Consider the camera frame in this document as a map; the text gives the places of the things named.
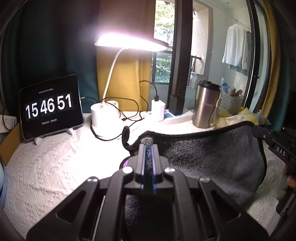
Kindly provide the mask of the balcony railing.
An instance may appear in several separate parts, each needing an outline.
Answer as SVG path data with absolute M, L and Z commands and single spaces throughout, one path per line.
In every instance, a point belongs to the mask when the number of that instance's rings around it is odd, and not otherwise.
M 153 84 L 168 85 L 173 78 L 175 61 L 174 53 L 170 50 L 152 53 L 152 74 L 151 82 Z

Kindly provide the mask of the black window frame post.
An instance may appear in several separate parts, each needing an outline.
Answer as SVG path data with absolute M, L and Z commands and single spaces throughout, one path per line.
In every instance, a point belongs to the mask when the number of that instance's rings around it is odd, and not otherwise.
M 175 64 L 169 83 L 168 105 L 170 95 L 185 97 L 191 58 L 192 14 L 192 1 L 175 1 L 173 57 L 179 63 Z

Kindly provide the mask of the white shirt on hanger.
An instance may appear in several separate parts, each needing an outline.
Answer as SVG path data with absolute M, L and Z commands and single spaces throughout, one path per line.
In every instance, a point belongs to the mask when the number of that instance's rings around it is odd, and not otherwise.
M 222 63 L 229 69 L 248 76 L 251 55 L 251 33 L 238 24 L 227 30 Z

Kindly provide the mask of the yellow plastic bag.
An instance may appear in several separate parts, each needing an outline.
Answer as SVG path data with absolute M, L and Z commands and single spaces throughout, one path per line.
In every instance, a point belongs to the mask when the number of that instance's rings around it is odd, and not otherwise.
M 258 118 L 253 113 L 251 113 L 248 108 L 244 108 L 236 115 L 231 115 L 225 108 L 220 107 L 218 114 L 219 118 L 216 123 L 217 128 L 224 128 L 226 126 L 231 126 L 243 121 L 250 121 L 256 126 L 259 125 Z

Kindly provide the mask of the tablet showing clock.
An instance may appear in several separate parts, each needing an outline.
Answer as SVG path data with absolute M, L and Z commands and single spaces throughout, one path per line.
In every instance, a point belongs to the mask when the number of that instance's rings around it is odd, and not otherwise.
M 84 124 L 78 78 L 74 74 L 22 88 L 19 106 L 22 134 L 27 141 Z

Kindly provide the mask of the stainless steel travel mug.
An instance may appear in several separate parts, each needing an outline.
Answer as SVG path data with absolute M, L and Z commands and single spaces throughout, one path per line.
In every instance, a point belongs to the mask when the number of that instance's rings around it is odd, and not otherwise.
M 215 126 L 219 118 L 221 88 L 211 81 L 201 80 L 197 85 L 193 125 L 197 128 Z

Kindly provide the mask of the dark green curtain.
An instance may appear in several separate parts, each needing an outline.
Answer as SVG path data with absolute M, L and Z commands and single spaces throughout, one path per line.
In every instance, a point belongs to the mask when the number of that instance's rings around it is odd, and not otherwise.
M 1 113 L 18 116 L 19 91 L 75 74 L 85 113 L 99 99 L 99 1 L 1 1 Z

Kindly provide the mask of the white charger block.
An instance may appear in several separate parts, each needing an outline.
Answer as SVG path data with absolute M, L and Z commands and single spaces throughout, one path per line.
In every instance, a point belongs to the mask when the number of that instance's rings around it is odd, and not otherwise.
M 166 104 L 163 101 L 155 101 L 154 99 L 152 100 L 151 117 L 154 121 L 159 122 L 164 120 L 165 107 Z

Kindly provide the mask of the black power adapter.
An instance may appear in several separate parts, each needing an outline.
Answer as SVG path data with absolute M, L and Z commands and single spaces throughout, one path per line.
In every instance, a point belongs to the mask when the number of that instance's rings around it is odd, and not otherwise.
M 170 95 L 169 98 L 169 112 L 173 115 L 180 115 L 183 113 L 185 98 L 183 96 Z

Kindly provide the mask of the cardboard box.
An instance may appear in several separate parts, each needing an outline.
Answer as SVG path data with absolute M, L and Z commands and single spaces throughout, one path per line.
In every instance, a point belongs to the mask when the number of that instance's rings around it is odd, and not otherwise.
M 7 135 L 0 147 L 1 160 L 5 165 L 8 164 L 13 153 L 23 140 L 21 124 L 17 124 L 14 129 Z

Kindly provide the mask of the mustard yellow curtain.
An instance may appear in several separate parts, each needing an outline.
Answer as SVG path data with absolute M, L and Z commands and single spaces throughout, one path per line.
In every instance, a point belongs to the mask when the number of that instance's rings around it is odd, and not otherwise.
M 119 32 L 152 38 L 154 36 L 155 1 L 101 1 L 98 33 Z M 102 98 L 109 69 L 118 49 L 97 47 L 97 83 Z M 151 77 L 152 53 L 147 51 L 123 51 L 114 68 L 107 96 L 135 99 L 140 110 L 147 108 Z M 119 100 L 123 111 L 136 111 L 134 102 Z

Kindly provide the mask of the purple and grey towel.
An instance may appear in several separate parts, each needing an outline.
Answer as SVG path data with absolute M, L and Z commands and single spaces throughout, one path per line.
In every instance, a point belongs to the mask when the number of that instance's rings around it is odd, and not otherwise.
M 208 176 L 238 205 L 245 207 L 263 182 L 267 163 L 262 141 L 254 137 L 250 121 L 217 130 L 183 135 L 146 131 L 128 144 L 129 127 L 122 131 L 122 144 L 135 156 L 141 143 L 158 145 L 159 154 L 171 167 L 197 179 Z

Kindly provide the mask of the white desk lamp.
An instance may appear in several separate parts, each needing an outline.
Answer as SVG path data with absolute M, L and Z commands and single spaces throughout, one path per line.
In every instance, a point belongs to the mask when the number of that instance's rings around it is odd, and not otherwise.
M 129 49 L 135 51 L 160 52 L 168 49 L 169 45 L 155 38 L 140 37 L 119 32 L 106 32 L 100 35 L 95 42 L 95 46 L 118 49 L 109 69 L 102 99 L 98 104 L 91 106 L 91 130 L 96 138 L 107 142 L 119 138 L 120 135 L 116 132 L 118 132 L 119 128 L 123 127 L 124 124 L 124 121 L 121 119 L 124 113 L 119 108 L 119 100 L 134 102 L 137 106 L 136 114 L 141 114 L 140 104 L 135 99 L 115 95 L 107 96 L 112 82 L 111 79 L 114 68 L 120 54 Z

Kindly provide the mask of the white woven basket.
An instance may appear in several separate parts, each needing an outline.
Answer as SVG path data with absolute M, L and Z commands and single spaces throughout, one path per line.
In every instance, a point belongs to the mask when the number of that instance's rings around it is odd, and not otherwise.
M 241 97 L 233 97 L 222 92 L 220 105 L 230 114 L 236 115 L 240 112 L 242 101 Z

